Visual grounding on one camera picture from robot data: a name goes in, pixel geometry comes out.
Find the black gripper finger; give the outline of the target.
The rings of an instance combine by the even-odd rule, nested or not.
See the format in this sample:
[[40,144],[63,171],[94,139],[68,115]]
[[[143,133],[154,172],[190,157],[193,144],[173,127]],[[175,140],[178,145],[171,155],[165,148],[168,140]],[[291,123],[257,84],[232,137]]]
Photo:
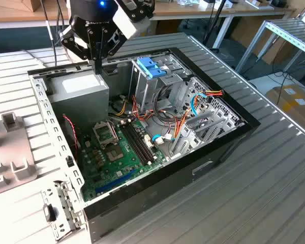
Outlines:
[[113,56],[125,41],[125,35],[117,26],[105,28],[102,31],[101,46],[99,48],[98,74],[102,73],[103,59],[108,56]]
[[[92,65],[95,74],[99,73],[99,49],[96,46],[95,40],[92,40],[92,30],[88,27],[72,27],[69,26],[60,33],[60,42],[69,51],[74,53],[82,60],[88,60]],[[77,35],[87,47],[83,47],[76,42]]]

